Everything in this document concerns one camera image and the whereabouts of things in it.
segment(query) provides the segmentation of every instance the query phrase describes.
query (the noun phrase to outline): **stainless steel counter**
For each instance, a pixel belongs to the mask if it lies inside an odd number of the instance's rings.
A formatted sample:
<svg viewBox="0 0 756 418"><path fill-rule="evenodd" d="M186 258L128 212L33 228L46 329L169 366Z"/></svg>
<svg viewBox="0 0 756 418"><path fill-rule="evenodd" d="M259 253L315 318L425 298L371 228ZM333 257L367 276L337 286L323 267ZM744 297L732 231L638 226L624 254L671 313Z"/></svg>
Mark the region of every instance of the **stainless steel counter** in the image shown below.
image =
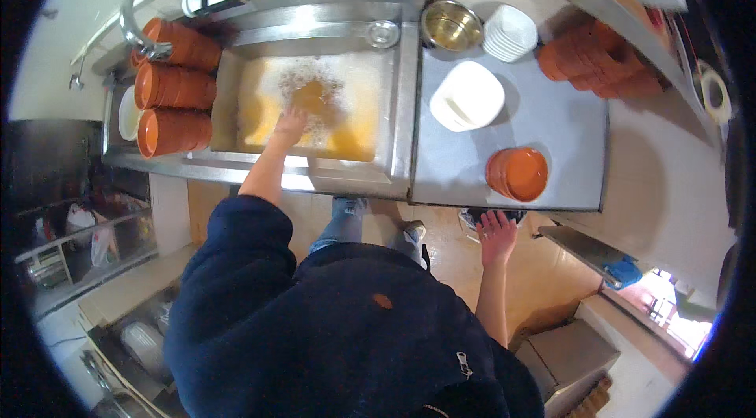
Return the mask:
<svg viewBox="0 0 756 418"><path fill-rule="evenodd" d="M431 96L464 60L490 70L504 87L504 110L492 124L452 132L430 114ZM548 80L530 53L513 64L476 50L442 61L424 50L417 156L411 200L416 203L497 206L508 209L600 209L608 147L606 100L579 92L569 82ZM543 194L520 203L485 182L488 158L500 149L530 146L549 166Z"/></svg>

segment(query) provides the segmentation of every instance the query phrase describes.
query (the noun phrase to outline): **stack of orange bowls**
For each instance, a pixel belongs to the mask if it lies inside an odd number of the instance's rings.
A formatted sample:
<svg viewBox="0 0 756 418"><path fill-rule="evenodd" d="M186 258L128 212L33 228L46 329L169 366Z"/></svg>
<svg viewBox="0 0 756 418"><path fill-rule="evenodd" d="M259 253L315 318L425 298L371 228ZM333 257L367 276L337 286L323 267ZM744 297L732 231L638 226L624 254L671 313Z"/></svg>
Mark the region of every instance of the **stack of orange bowls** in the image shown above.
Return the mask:
<svg viewBox="0 0 756 418"><path fill-rule="evenodd" d="M503 149L485 165L485 181L499 194L519 202L532 202L546 188L549 168L543 154L533 148Z"/></svg>
<svg viewBox="0 0 756 418"><path fill-rule="evenodd" d="M209 111L217 92L208 75L220 62L221 48L211 38L178 23L154 18L143 29L157 43L171 43L165 63L149 62L137 52L135 103L145 110L137 144L145 158L207 148L213 136Z"/></svg>
<svg viewBox="0 0 756 418"><path fill-rule="evenodd" d="M574 28L541 48L538 64L551 80L569 80L601 98L647 97L662 92L656 72L601 21Z"/></svg>

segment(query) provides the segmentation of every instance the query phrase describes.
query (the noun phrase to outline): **hand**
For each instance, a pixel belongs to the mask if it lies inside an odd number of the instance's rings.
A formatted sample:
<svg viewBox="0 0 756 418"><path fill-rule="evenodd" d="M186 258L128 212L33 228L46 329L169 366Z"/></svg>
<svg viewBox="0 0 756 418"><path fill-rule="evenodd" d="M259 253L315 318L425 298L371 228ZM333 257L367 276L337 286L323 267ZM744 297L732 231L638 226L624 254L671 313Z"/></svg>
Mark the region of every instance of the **hand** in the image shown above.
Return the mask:
<svg viewBox="0 0 756 418"><path fill-rule="evenodd" d="M307 112L289 105L278 117L273 135L271 135L271 142L280 144L286 149L291 148L302 138L306 124Z"/></svg>
<svg viewBox="0 0 756 418"><path fill-rule="evenodd" d="M475 228L480 238L482 247L481 262L483 268L502 264L510 259L510 254L515 248L517 241L517 223L515 220L507 220L506 215L500 209L488 210L480 217L480 223L476 223Z"/></svg>

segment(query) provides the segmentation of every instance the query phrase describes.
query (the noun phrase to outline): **stainless steel sink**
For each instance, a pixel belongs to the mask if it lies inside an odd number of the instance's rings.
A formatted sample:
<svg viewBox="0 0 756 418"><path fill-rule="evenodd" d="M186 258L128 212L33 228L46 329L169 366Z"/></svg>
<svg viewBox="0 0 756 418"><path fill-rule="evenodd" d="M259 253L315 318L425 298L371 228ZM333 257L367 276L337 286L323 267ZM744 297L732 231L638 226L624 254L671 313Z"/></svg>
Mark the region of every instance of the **stainless steel sink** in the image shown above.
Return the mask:
<svg viewBox="0 0 756 418"><path fill-rule="evenodd" d="M334 159L314 148L294 148L295 155L286 159L282 186L405 199L411 186L420 56L417 22L424 1L257 0L211 15L203 22L203 30L216 33L224 41L225 50L219 66L219 96L213 107L210 148L142 159L133 144L120 140L117 125L111 124L105 131L109 133L105 135L105 162L170 176L240 184L260 152L259 148L238 144L237 109L244 97L245 79L249 79L243 71L245 66L271 59L296 73L298 66L327 61L354 71L355 78L370 80L365 87L373 105L370 111L375 113L370 157ZM401 34L395 46L379 49L368 44L367 25L375 20L390 20L398 25ZM371 67L370 73L364 73L362 67ZM351 79L351 74L344 75L345 80ZM262 77L279 78L275 74ZM275 87L271 81L265 84ZM354 94L345 98L354 99ZM106 121L117 116L120 98L111 99ZM350 104L351 108L365 111L359 107L361 102Z"/></svg>

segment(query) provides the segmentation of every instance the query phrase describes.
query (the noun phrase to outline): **jeans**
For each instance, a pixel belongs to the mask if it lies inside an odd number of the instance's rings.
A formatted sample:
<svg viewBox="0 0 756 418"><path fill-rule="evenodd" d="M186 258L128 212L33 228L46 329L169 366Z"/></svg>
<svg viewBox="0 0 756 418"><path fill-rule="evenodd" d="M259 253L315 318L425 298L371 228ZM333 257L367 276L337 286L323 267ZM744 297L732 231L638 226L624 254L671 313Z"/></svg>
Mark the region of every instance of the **jeans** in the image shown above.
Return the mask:
<svg viewBox="0 0 756 418"><path fill-rule="evenodd" d="M367 200L364 198L334 197L334 205L331 209L331 221L312 246L309 254L319 249L337 243L361 243L362 242L362 215L367 208ZM400 231L395 234L389 245L390 249L405 254L421 266L421 251L418 246L419 240L416 235Z"/></svg>

